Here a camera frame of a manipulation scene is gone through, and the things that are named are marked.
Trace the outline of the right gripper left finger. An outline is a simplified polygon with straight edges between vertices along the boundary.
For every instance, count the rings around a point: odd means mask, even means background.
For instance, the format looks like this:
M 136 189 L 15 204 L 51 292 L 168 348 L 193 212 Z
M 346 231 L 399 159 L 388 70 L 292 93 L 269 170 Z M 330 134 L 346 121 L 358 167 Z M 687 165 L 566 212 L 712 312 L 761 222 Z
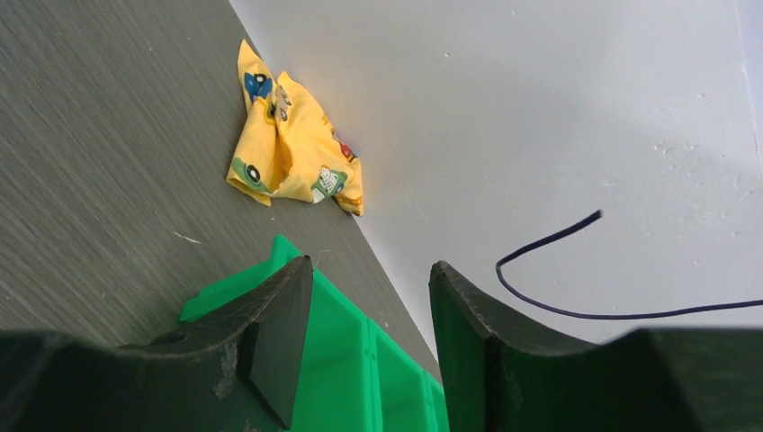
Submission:
M 312 295 L 308 256 L 143 346 L 1 335 L 4 431 L 284 431 Z

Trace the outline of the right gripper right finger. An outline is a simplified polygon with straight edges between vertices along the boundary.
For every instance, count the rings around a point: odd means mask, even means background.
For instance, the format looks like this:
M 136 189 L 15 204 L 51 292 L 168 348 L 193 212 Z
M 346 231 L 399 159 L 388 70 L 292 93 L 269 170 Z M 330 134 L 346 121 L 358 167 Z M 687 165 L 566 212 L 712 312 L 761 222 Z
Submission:
M 640 328 L 603 345 L 489 296 L 446 262 L 429 281 L 453 431 L 759 431 L 762 333 Z

